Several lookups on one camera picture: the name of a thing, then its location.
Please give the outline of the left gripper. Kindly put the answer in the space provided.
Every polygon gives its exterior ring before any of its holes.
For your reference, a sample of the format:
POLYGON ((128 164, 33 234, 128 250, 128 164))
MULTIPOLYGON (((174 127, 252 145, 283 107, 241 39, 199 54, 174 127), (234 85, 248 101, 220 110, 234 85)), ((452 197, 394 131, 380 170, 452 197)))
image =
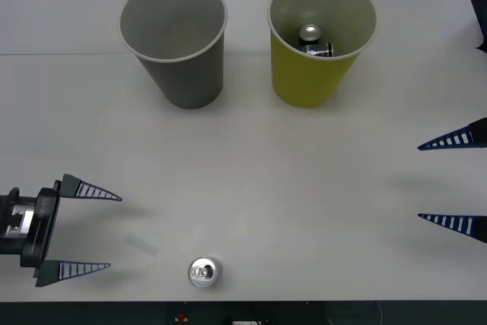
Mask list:
POLYGON ((95 199, 115 202, 122 202, 123 200, 115 193, 80 180, 71 174, 64 174, 62 181, 56 180, 53 188, 42 188, 33 207, 33 217, 20 258, 21 267, 36 268, 34 270, 36 287, 45 287, 110 268, 109 263, 45 260, 56 223, 60 201, 59 191, 60 196, 67 199, 95 199))

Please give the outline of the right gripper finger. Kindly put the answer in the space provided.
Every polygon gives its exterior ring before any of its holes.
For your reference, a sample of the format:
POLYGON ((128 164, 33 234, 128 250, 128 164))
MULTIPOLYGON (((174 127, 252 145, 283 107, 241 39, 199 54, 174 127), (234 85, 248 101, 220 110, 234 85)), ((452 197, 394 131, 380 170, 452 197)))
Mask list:
POLYGON ((461 129, 438 136, 420 145, 418 150, 486 148, 486 120, 487 118, 484 117, 461 129))
POLYGON ((485 244, 487 243, 487 217, 485 215, 436 215, 419 213, 418 217, 437 226, 447 228, 485 244))

